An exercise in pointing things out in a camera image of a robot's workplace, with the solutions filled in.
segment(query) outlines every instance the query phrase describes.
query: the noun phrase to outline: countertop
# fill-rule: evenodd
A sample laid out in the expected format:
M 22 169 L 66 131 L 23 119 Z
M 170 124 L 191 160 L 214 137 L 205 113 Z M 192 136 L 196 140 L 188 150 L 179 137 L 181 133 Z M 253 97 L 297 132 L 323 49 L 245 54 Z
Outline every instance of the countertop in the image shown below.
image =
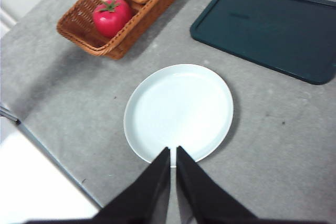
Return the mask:
M 335 79 L 314 86 L 193 40 L 210 0 L 176 0 L 124 58 L 94 57 L 56 32 L 75 1 L 43 0 L 4 36 L 1 106 L 99 205 L 148 166 L 123 133 L 131 93 L 163 67 L 193 63 L 226 81 L 235 108 L 201 167 L 258 217 L 336 223 Z M 180 222 L 174 185 L 167 223 Z

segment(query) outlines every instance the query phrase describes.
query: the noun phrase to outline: tomato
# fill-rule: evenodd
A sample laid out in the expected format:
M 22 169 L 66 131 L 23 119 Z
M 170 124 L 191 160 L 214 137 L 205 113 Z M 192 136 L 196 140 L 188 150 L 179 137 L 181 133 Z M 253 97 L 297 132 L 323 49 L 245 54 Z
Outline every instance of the tomato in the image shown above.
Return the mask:
M 98 32 L 113 38 L 132 18 L 132 9 L 124 0 L 107 0 L 97 6 L 92 16 Z

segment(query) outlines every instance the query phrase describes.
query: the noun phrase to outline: dark green tray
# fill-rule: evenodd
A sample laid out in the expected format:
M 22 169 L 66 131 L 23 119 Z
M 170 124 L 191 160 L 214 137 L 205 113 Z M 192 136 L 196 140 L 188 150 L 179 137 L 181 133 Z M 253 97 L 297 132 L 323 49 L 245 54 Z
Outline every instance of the dark green tray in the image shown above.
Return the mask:
M 335 75 L 335 2 L 212 0 L 190 31 L 198 41 L 312 84 Z

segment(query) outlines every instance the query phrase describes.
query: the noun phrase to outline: plate rim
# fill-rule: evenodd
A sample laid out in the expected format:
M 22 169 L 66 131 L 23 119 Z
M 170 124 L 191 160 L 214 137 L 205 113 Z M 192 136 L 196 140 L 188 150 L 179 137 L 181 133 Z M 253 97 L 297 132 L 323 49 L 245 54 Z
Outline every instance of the plate rim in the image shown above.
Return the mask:
M 164 68 L 161 68 L 155 72 L 153 72 L 152 74 L 150 74 L 149 76 L 147 76 L 144 80 L 142 80 L 138 86 L 133 90 L 132 94 L 130 95 L 128 101 L 127 101 L 127 104 L 126 104 L 126 107 L 125 107 L 125 111 L 124 111 L 124 117 L 123 117 L 123 129 L 124 129 L 124 135 L 125 135 L 125 138 L 127 140 L 127 143 L 128 145 L 131 147 L 131 149 L 134 151 L 134 153 L 136 153 L 136 155 L 141 158 L 142 160 L 146 161 L 147 163 L 151 164 L 152 161 L 149 161 L 147 160 L 146 158 L 142 157 L 135 149 L 134 147 L 132 146 L 132 144 L 130 143 L 130 140 L 129 140 L 129 137 L 128 137 L 128 134 L 127 134 L 127 131 L 126 131 L 126 113 L 127 111 L 129 110 L 129 106 L 130 106 L 130 102 L 132 101 L 132 98 L 135 96 L 136 92 L 140 89 L 140 87 L 147 81 L 147 79 L 149 79 L 150 77 L 152 77 L 153 75 L 157 74 L 158 72 L 161 72 L 161 71 L 164 71 L 165 69 L 167 68 L 174 68 L 174 67 L 177 67 L 177 66 L 189 66 L 189 67 L 197 67 L 197 68 L 203 68 L 207 71 L 210 71 L 212 72 L 212 74 L 214 74 L 215 76 L 219 77 L 220 80 L 223 82 L 224 86 L 227 88 L 228 90 L 228 94 L 229 94 L 229 104 L 231 105 L 230 107 L 232 108 L 231 111 L 230 111 L 230 114 L 229 114 L 229 124 L 228 124 L 228 127 L 227 127 L 227 130 L 223 136 L 223 139 L 221 141 L 218 142 L 218 144 L 216 144 L 213 148 L 210 149 L 209 152 L 207 152 L 206 154 L 202 155 L 200 158 L 198 159 L 195 159 L 195 162 L 198 162 L 198 161 L 201 161 L 203 160 L 204 158 L 206 158 L 207 156 L 209 156 L 212 152 L 214 152 L 225 140 L 229 130 L 231 129 L 231 125 L 232 125 L 232 121 L 233 121 L 233 116 L 234 116 L 234 103 L 233 103 L 233 97 L 232 97 L 232 93 L 230 91 L 230 88 L 228 87 L 227 83 L 225 82 L 225 80 L 219 75 L 217 74 L 215 71 L 207 68 L 207 67 L 204 67 L 204 66 L 201 66 L 201 65 L 197 65 L 197 64 L 191 64 L 191 63 L 182 63 L 182 64 L 175 64 L 175 65 L 170 65 L 170 66 L 167 66 L 167 67 L 164 67 Z

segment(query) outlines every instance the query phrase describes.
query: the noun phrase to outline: wicker basket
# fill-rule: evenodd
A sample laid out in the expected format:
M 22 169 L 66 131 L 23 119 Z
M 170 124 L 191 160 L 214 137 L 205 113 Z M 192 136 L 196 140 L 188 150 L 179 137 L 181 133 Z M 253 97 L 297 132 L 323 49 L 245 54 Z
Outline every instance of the wicker basket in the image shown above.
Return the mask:
M 112 38 L 108 39 L 95 28 L 92 12 L 100 0 L 78 0 L 57 23 L 57 31 L 95 56 L 105 55 L 120 59 L 146 29 L 171 5 L 174 0 L 149 0 L 140 6 L 132 3 L 132 19 Z

